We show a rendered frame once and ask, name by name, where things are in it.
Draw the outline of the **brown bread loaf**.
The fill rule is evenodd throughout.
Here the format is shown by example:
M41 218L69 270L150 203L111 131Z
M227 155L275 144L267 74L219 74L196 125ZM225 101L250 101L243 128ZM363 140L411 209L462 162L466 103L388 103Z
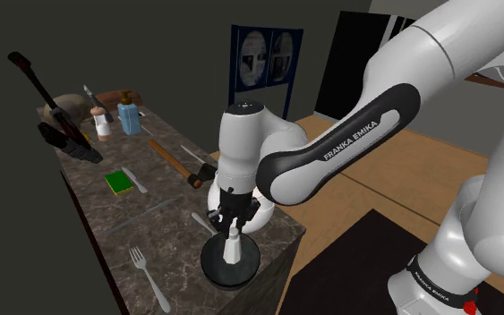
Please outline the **brown bread loaf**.
M120 90L112 90L107 92L101 92L95 95L96 99L102 103L105 108L109 112L114 112L117 110L117 105L121 103L123 99L123 89ZM142 106L142 98L141 95L137 92L129 91L127 94L128 98L134 103L136 106Z

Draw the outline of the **long thin grey knife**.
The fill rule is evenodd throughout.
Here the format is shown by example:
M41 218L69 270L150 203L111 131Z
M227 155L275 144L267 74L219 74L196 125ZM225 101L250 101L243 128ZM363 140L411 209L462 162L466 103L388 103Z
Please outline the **long thin grey knife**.
M136 215L136 216L134 216L134 217L132 217L132 218L124 221L123 223L121 223L121 224L119 224L117 226L114 226L114 227L112 227L112 228L110 228L110 229L102 232L99 235L112 234L113 232L115 232L115 231L117 231L117 230L119 230L119 229L121 229L121 228L123 228L125 226L128 226L132 222L135 222L136 220L140 219L141 217L146 216L147 214L151 213L152 211L160 209L160 208L162 208L162 207L164 207L164 206L166 206L166 205L168 205L168 204L170 204L170 203L172 203L174 201L175 201L175 199L169 199L169 200L162 201L158 205L156 205L156 206L154 206L154 207L152 207L150 209L147 209L147 210L143 211L142 213L140 213L140 214L138 214L138 215Z

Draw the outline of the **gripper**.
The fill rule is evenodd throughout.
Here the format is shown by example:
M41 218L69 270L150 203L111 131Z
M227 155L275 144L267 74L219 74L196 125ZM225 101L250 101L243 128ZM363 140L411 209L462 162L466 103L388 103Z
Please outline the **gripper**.
M235 194L234 189L220 190L220 208L209 209L207 218L217 231L227 231L227 220L237 217L236 228L239 232L243 226L253 219L261 203L252 196L251 192Z

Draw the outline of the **round tan bread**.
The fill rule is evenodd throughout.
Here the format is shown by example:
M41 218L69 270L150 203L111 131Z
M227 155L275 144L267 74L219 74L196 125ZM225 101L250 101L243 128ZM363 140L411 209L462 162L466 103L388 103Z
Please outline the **round tan bread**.
M92 103L84 96L79 94L64 94L53 98L54 102L61 107L70 117L72 122L78 127L81 127L83 122L92 118L90 110ZM43 121L53 126L58 130L62 130L62 126L50 114L51 108L49 104L45 104L43 112Z

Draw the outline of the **green yellow sponge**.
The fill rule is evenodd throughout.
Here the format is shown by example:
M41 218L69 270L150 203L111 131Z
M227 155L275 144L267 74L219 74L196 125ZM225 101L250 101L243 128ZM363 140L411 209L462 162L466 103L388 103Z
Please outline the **green yellow sponge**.
M105 180L115 196L133 189L133 184L122 170L105 175Z

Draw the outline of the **white bowl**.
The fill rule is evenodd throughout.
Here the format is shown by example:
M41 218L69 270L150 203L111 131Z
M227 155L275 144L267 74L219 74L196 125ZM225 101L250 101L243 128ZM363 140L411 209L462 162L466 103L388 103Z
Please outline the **white bowl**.
M260 203L260 207L256 211L254 217L243 225L243 234L250 234L263 228L269 222L275 208L275 204L265 198L257 187L254 188L252 196ZM216 211L218 209L219 203L220 188L218 186L217 179L214 179L213 184L209 188L207 215Z

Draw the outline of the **wooden rolling pin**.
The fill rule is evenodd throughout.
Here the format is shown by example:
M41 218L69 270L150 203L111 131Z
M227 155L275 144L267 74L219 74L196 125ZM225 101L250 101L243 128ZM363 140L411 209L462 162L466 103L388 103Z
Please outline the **wooden rolling pin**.
M177 170L191 185L194 189L199 189L202 186L202 180L200 177L192 172L190 172L185 166L183 166L175 157L173 157L169 152L167 152L162 146L160 146L155 140L149 139L148 144L157 151L157 153L162 156L175 170Z

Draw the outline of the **black door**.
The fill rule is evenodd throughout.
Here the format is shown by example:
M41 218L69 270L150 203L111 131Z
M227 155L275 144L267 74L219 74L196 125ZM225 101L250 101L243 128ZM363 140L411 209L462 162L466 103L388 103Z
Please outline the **black door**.
M410 18L342 11L329 50L315 112L340 120L356 105L369 59L414 21Z

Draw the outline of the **black-handled kitchen knife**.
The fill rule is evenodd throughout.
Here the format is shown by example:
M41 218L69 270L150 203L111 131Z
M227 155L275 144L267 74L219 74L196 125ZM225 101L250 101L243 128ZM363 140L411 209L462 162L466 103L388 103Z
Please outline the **black-handled kitchen knife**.
M189 149L187 149L184 145L182 145L181 148L183 150L185 150L189 155L194 157L198 162L201 163L201 168L200 168L197 176L203 182L211 181L215 178L218 170L213 165L205 162L203 159L201 159L200 157L195 155L193 152L191 152Z

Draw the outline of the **blue soap dispenser bottle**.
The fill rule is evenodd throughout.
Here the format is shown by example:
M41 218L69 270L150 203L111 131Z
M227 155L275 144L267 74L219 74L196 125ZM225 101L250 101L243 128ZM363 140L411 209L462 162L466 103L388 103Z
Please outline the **blue soap dispenser bottle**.
M124 132L127 135L134 135L141 132L141 122L138 107L129 97L130 90L122 90L120 102L117 110Z

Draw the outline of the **silver butter knife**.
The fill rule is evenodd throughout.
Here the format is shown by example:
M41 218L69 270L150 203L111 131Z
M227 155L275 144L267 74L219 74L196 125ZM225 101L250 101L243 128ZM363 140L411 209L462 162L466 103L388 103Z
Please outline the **silver butter knife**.
M147 193L147 188L140 183L137 177L126 167L122 167L124 174L132 181L132 183L138 188L141 193Z

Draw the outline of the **silver spoon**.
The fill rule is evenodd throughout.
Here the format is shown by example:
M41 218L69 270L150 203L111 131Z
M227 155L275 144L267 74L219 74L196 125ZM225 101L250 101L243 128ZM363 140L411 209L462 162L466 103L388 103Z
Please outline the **silver spoon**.
M197 213L193 212L192 213L192 218L198 222L201 226L203 226L204 228L206 228L212 235L216 235L218 232L216 230L214 230L213 228L211 228L202 218L200 215L198 215Z

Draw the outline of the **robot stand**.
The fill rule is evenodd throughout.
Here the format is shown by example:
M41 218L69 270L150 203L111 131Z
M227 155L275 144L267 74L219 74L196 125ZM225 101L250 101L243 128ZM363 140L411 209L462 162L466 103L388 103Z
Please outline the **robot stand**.
M397 315L389 277L425 244L371 209L292 277L278 315Z

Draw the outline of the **grey and black corkscrew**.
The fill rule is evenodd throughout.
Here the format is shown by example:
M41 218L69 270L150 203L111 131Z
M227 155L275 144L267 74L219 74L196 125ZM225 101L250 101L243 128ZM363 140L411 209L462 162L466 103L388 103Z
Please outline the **grey and black corkscrew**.
M109 113L107 108L95 97L95 95L90 91L90 89L86 86L83 85L83 89L86 92L86 94L89 96L92 104L94 107L100 107L105 111L105 118L108 123L112 123L114 121L113 116Z

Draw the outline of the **silver fork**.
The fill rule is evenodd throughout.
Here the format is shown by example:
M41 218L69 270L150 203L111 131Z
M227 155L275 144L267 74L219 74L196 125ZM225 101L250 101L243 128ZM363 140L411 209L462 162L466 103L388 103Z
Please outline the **silver fork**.
M158 285L154 281L153 277L151 276L150 272L147 269L147 261L145 257L143 256L141 250L138 247L133 247L129 249L130 256L132 258L133 264L135 265L136 268L141 269L147 279L149 280L149 283L151 285L151 288L153 290L153 293L155 294L158 304L161 308L161 310L168 314L171 312L171 305L165 295L162 293L162 291L159 289Z

